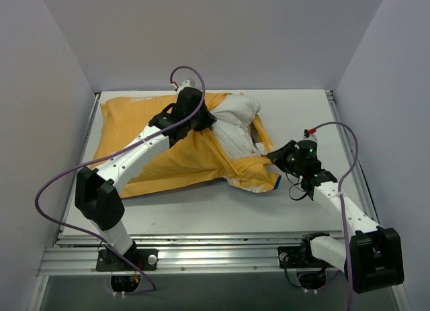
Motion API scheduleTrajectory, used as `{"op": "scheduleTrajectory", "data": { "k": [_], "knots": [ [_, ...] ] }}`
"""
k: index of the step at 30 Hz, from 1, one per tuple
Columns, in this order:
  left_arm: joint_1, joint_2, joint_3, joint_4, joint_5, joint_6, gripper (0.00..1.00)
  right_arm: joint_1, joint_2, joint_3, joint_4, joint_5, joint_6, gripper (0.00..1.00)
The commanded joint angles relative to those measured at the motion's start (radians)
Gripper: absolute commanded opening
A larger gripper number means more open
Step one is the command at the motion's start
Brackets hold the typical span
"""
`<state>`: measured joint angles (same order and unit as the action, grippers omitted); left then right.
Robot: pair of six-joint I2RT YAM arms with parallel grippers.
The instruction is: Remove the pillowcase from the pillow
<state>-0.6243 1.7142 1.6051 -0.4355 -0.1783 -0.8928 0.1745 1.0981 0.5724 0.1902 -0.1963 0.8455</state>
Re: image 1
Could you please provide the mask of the white pillow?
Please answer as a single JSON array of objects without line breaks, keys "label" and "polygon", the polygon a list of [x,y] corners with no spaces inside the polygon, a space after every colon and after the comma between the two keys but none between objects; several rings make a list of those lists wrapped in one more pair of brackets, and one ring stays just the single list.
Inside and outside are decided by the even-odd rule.
[{"label": "white pillow", "polygon": [[216,118],[212,129],[229,159],[261,155],[251,137],[251,123],[260,109],[261,104],[255,98],[230,94],[210,110]]}]

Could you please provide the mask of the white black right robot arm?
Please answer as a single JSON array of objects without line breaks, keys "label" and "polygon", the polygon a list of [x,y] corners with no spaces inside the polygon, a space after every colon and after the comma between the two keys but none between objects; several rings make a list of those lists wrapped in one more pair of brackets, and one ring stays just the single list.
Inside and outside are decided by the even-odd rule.
[{"label": "white black right robot arm", "polygon": [[403,283],[399,233],[380,226],[342,192],[336,177],[318,160],[315,141],[291,140],[267,158],[285,174],[297,177],[305,195],[332,219],[342,221],[347,235],[344,241],[324,232],[304,236],[298,249],[302,264],[336,267],[358,294]]}]

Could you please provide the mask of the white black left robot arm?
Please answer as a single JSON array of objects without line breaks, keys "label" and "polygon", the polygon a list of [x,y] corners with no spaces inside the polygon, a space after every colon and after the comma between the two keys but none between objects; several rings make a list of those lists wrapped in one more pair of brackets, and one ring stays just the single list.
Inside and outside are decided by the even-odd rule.
[{"label": "white black left robot arm", "polygon": [[181,87],[177,100],[155,115],[127,151],[94,169],[83,167],[76,178],[75,207],[115,249],[111,261],[120,270],[135,264],[134,241],[122,222],[125,212],[120,193],[127,183],[159,154],[184,139],[192,130],[200,132],[216,122],[204,104],[204,94],[195,87]]}]

